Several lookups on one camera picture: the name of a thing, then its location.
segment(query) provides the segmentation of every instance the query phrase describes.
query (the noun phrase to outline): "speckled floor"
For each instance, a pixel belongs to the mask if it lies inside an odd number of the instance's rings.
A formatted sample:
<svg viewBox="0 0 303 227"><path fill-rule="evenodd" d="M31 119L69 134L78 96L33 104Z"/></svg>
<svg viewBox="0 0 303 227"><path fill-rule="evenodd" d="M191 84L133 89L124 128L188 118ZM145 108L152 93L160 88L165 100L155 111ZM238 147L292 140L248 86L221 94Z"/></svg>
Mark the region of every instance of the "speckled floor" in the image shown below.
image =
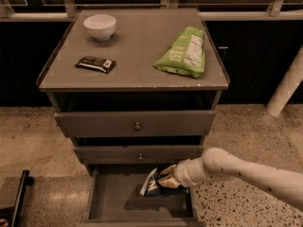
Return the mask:
<svg viewBox="0 0 303 227"><path fill-rule="evenodd" d="M76 226L91 178L52 117L51 108L0 108L0 204L13 204L23 169L27 189L19 226ZM263 105L219 105L205 148L303 173L303 105L271 117ZM303 213L238 179L195 188L206 226L303 226Z"/></svg>

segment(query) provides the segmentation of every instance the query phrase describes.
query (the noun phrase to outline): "bowl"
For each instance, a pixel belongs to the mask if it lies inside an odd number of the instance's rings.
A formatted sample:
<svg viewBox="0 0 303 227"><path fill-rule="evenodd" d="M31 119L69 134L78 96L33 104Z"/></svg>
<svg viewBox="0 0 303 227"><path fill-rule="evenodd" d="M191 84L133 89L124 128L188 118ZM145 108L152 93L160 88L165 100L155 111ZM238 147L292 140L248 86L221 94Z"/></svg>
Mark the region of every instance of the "bowl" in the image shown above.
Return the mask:
<svg viewBox="0 0 303 227"><path fill-rule="evenodd" d="M108 14L98 14L85 19L84 26L96 40L106 41L115 31L116 18Z"/></svg>

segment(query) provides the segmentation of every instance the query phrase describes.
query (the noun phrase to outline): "chest of drawers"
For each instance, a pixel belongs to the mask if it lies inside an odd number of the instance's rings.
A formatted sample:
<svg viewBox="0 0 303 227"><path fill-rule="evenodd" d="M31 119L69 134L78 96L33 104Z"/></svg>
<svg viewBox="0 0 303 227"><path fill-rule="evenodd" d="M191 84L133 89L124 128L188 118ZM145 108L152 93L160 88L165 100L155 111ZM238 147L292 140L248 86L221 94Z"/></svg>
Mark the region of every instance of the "chest of drawers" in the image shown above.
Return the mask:
<svg viewBox="0 0 303 227"><path fill-rule="evenodd" d="M83 28L88 16L116 17L110 40ZM62 133L92 176L87 217L80 226L203 226L193 194L144 198L149 172L199 157L228 75L205 35L205 72L192 79L156 70L186 26L203 27L196 9L85 9L39 78ZM79 69L96 56L116 61L110 74Z"/></svg>

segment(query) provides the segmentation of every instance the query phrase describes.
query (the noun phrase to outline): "green chip bag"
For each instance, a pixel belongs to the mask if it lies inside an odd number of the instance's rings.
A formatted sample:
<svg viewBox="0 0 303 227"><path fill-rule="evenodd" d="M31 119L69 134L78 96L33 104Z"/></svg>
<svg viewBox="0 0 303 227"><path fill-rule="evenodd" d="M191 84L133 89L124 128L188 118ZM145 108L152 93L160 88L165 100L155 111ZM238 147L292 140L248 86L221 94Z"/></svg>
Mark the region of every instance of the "green chip bag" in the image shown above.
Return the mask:
<svg viewBox="0 0 303 227"><path fill-rule="evenodd" d="M204 30L186 27L165 55L155 62L155 68L197 79L205 70L204 38Z"/></svg>

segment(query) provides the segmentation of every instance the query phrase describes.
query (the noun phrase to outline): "robotic hand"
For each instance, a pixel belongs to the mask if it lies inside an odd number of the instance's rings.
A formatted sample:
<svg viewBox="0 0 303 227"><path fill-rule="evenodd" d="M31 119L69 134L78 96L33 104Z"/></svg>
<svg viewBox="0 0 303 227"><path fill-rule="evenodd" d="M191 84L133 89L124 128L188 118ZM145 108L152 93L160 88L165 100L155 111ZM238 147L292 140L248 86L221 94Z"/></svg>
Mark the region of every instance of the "robotic hand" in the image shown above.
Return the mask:
<svg viewBox="0 0 303 227"><path fill-rule="evenodd" d="M169 188L237 177L303 211L303 174L246 162L220 148L210 148L200 158L182 161L160 174L166 177L158 182Z"/></svg>

